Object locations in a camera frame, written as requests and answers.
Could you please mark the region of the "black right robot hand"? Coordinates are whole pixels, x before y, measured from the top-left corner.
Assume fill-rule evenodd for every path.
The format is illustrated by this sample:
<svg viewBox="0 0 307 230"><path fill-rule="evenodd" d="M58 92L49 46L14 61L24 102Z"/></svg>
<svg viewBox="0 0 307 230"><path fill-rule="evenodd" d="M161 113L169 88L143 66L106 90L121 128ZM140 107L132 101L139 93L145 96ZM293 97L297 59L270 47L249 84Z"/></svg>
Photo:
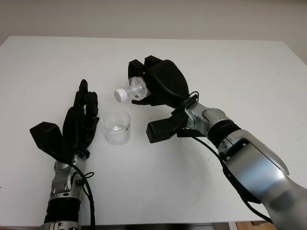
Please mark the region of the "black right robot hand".
<svg viewBox="0 0 307 230"><path fill-rule="evenodd" d="M135 59L128 65L128 78L132 77L141 77L150 92L139 101L132 100L133 104L177 108L189 98L187 81L171 60L148 56L141 63Z"/></svg>

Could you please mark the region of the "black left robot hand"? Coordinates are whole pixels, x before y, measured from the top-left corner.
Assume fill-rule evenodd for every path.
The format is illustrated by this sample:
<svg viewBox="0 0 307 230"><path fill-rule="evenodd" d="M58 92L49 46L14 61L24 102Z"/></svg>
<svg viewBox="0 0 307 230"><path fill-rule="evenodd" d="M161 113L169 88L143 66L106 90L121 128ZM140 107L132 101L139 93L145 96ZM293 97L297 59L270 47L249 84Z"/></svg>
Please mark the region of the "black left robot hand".
<svg viewBox="0 0 307 230"><path fill-rule="evenodd" d="M89 158L88 147L94 139L98 121L97 94L88 91L88 82L83 79L73 106L67 111L62 129L63 137L73 153Z"/></svg>

